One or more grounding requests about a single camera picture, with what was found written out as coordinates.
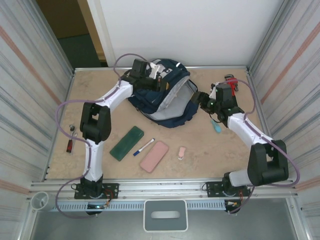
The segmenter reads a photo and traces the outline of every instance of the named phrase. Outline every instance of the small red object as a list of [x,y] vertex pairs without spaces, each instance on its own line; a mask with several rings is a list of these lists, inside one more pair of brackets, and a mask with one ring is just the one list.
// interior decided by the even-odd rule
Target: small red object
[[232,96],[235,96],[235,95],[236,95],[236,94],[235,94],[235,88],[236,88],[236,85],[238,84],[238,80],[237,80],[235,77],[227,78],[226,80],[227,80],[227,81],[229,81],[229,80],[235,80],[235,81],[229,81],[229,82],[227,82],[227,84],[229,84],[230,87],[231,87]]
[[72,146],[73,146],[72,139],[69,139],[68,145],[66,146],[66,152],[67,153],[71,153],[72,152]]

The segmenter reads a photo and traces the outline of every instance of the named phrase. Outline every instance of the white wall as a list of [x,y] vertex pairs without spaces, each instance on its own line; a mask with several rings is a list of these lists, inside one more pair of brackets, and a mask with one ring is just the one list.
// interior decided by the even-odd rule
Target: white wall
[[248,65],[282,2],[88,0],[109,66],[126,53],[189,66]]

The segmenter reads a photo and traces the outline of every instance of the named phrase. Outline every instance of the gray backpack lining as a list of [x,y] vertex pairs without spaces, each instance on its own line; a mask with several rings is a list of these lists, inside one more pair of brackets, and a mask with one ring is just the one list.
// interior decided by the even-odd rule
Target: gray backpack lining
[[180,85],[180,82],[184,82],[182,85],[177,87],[176,91],[174,88],[170,91],[170,102],[167,103],[167,107],[163,110],[158,110],[153,114],[147,114],[142,112],[147,118],[153,119],[155,121],[167,120],[172,118],[181,117],[184,114],[185,108],[190,101],[192,95],[197,91],[197,87],[193,85],[187,77],[186,82],[184,79],[180,80],[176,85]]

